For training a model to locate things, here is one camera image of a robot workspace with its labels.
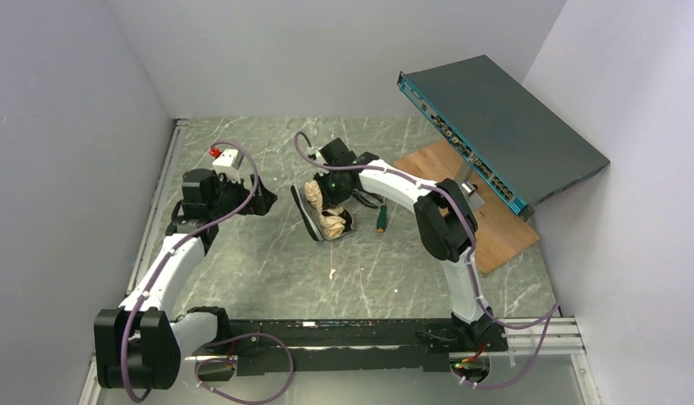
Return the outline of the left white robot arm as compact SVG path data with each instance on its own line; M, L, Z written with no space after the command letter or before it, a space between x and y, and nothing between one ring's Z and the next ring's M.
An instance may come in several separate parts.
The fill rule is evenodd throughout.
M97 381L103 388L167 390L183 358L204 345L225 344L230 320L225 309L198 306L171 321L189 273L207 256L221 221L234 215L264 216L278 197L259 175L232 180L211 169L182 176L182 199L173 207L160 254L135 290L116 309L94 321Z

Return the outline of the beige umbrella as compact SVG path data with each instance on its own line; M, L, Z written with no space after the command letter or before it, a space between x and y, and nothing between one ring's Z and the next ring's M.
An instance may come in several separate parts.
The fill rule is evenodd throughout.
M317 219L317 231L324 240L338 239L354 228L354 219L344 207L324 207L323 192L316 181L304 184L303 196L308 204L309 213Z

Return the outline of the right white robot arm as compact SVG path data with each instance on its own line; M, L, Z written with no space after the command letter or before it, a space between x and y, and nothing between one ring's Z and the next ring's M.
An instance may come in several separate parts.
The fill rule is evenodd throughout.
M341 138L312 148L307 158L320 168L315 179L324 205L341 204L360 191L407 208L415 216L422 245L446 276L454 340L468 351L507 351L506 333L492 320L492 310L480 295L474 275L477 223L455 181L409 175L375 154L356 155Z

